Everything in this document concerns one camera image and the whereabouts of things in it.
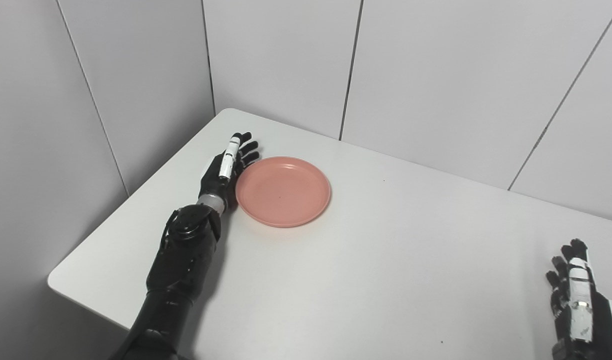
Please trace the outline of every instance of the white wall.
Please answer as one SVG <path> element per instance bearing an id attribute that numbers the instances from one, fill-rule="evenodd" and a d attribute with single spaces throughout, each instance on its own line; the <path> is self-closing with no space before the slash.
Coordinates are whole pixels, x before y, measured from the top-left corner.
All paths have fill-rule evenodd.
<path id="1" fill-rule="evenodd" d="M 0 359 L 116 345 L 120 330 L 46 277 L 125 198 L 57 3 L 0 0 Z"/>
<path id="2" fill-rule="evenodd" d="M 366 0 L 342 140 L 507 189 L 612 0 Z"/>
<path id="3" fill-rule="evenodd" d="M 337 138 L 360 0 L 203 0 L 216 111 Z"/>
<path id="4" fill-rule="evenodd" d="M 59 0 L 128 192 L 215 116 L 201 0 Z"/>
<path id="5" fill-rule="evenodd" d="M 612 219 L 612 26 L 512 191 Z"/>

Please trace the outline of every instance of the white finger segment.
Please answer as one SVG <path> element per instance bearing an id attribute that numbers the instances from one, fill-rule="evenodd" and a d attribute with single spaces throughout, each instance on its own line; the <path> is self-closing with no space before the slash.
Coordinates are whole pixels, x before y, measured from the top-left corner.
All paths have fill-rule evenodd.
<path id="1" fill-rule="evenodd" d="M 220 178 L 231 178 L 231 174 L 233 174 L 233 164 L 235 164 L 235 159 L 237 158 L 237 152 L 239 150 L 240 138 L 237 136 L 231 137 L 230 142 L 228 142 L 228 147 L 224 152 L 224 157 L 221 160 L 221 167 L 219 168 Z"/>

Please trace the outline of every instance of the table surface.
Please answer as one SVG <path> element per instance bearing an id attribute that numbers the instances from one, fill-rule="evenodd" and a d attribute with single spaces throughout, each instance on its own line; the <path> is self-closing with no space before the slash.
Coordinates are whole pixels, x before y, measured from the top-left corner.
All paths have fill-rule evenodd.
<path id="1" fill-rule="evenodd" d="M 550 359 L 544 273 L 589 246 L 612 299 L 612 221 L 235 109 L 162 166 L 48 276 L 66 298 L 130 328 L 172 210 L 194 203 L 235 132 L 262 156 L 304 159 L 331 184 L 311 223 L 274 228 L 237 209 L 180 352 L 202 360 Z"/>

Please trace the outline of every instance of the robotic arm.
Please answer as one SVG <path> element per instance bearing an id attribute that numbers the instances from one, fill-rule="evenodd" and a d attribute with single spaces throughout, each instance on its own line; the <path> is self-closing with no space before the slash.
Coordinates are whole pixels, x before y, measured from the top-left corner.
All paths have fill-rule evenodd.
<path id="1" fill-rule="evenodd" d="M 197 203 L 170 215 L 146 278 L 146 299 L 110 360 L 183 359 L 178 345 L 220 239 L 220 217 L 237 205 L 235 184 L 242 171 L 260 158 L 258 142 L 247 143 L 251 138 L 250 132 L 235 133 L 201 178 Z"/>
<path id="2" fill-rule="evenodd" d="M 558 340 L 553 360 L 612 360 L 612 306 L 596 289 L 587 246 L 573 239 L 561 253 L 552 258 L 556 272 L 546 273 Z"/>

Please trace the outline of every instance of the black robotic arm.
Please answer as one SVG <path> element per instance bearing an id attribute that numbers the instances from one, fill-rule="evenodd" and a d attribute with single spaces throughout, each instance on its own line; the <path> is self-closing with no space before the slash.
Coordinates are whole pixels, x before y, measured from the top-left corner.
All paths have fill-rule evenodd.
<path id="1" fill-rule="evenodd" d="M 110 360 L 184 360 L 178 346 L 217 249 L 220 217 L 236 206 L 239 175 L 260 158 L 258 143 L 247 143 L 251 137 L 250 132 L 235 133 L 201 178 L 197 203 L 170 215 L 146 278 L 146 299 Z"/>

